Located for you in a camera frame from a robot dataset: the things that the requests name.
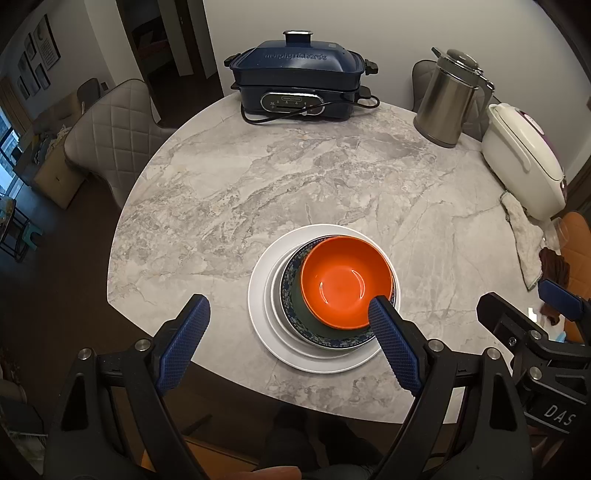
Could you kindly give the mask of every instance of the rice cooker lid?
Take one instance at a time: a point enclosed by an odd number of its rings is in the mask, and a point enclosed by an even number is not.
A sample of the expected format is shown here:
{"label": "rice cooker lid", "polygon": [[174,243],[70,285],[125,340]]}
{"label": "rice cooker lid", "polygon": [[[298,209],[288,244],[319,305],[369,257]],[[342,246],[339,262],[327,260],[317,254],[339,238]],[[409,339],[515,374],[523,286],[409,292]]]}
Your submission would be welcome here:
{"label": "rice cooker lid", "polygon": [[531,153],[546,175],[552,180],[562,181],[564,172],[542,127],[527,113],[507,103],[497,105],[495,112]]}
{"label": "rice cooker lid", "polygon": [[365,61],[338,43],[311,41],[312,32],[288,30],[285,40],[268,40],[230,64],[232,70],[305,69],[361,74]]}

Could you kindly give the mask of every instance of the power cord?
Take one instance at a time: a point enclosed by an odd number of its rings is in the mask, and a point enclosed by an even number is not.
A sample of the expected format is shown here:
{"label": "power cord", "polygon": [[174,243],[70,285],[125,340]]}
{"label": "power cord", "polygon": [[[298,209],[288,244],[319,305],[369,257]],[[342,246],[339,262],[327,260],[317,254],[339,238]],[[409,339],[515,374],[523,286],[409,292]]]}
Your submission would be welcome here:
{"label": "power cord", "polygon": [[242,114],[242,118],[244,119],[244,121],[246,123],[251,124],[251,125],[259,125],[259,124],[271,122],[273,120],[282,120],[284,118],[289,118],[292,116],[300,115],[301,113],[307,112],[308,110],[312,110],[314,108],[318,108],[321,106],[334,105],[336,103],[349,103],[351,105],[360,106],[361,108],[366,108],[369,110],[379,107],[379,98],[376,97],[375,95],[370,95],[368,97],[361,97],[361,98],[372,98],[375,100],[376,103],[374,105],[364,105],[363,103],[359,103],[357,101],[351,101],[351,100],[333,100],[332,102],[319,103],[318,105],[310,105],[310,106],[306,106],[304,108],[300,108],[299,110],[294,110],[293,112],[290,112],[290,113],[285,113],[283,115],[271,116],[268,118],[261,118],[259,120],[252,120],[252,119],[248,118],[246,116],[246,111],[244,110],[243,104],[240,104],[240,112]]}

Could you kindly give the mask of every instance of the gray quilted chair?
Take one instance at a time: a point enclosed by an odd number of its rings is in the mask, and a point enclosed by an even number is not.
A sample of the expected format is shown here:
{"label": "gray quilted chair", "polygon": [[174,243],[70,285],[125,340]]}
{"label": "gray quilted chair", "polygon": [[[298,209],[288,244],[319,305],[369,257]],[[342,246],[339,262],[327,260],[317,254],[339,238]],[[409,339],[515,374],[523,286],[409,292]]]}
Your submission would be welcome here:
{"label": "gray quilted chair", "polygon": [[139,174],[174,131],[154,122],[148,87],[132,79],[89,108],[70,130],[64,150],[73,164],[103,177],[123,208]]}
{"label": "gray quilted chair", "polygon": [[[418,112],[418,108],[421,106],[421,102],[427,93],[427,87],[435,71],[435,65],[437,62],[433,60],[421,60],[414,64],[413,67],[413,112]],[[491,98],[491,103],[500,103],[499,99],[495,96]],[[471,110],[468,112],[466,117],[466,123],[462,128],[462,131],[478,141],[482,141],[482,137],[488,128],[488,116],[487,114],[482,115],[478,118],[480,111],[486,108],[488,105],[484,105],[484,92],[482,89],[478,89],[474,94],[474,101],[472,102]]]}

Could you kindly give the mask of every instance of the blue gripper pad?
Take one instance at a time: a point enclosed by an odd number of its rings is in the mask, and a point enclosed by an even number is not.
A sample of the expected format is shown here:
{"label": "blue gripper pad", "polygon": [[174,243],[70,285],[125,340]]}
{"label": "blue gripper pad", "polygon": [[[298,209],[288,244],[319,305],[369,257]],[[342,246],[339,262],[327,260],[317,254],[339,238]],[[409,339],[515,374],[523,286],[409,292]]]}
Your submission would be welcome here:
{"label": "blue gripper pad", "polygon": [[369,325],[378,338],[398,383],[416,397],[423,387],[416,355],[377,299],[369,302],[368,316]]}
{"label": "blue gripper pad", "polygon": [[183,324],[176,331],[168,348],[160,358],[160,377],[156,389],[161,395],[180,383],[205,329],[209,325],[209,301],[205,297],[187,313]]}
{"label": "blue gripper pad", "polygon": [[538,283],[538,296],[569,320],[580,320],[583,317],[583,302],[581,299],[552,280],[544,280]]}

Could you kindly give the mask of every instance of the patterned plate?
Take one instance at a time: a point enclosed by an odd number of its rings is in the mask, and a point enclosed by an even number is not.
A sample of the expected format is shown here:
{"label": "patterned plate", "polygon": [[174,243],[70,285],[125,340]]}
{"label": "patterned plate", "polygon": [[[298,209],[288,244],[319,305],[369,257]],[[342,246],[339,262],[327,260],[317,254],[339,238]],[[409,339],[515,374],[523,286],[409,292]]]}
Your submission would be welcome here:
{"label": "patterned plate", "polygon": [[[363,345],[375,337],[369,327],[339,330],[325,325],[308,309],[301,295],[300,269],[306,255],[329,236],[317,238],[301,247],[289,260],[281,278],[281,306],[289,323],[305,340],[331,349],[352,348]],[[394,304],[396,285],[390,299]]]}

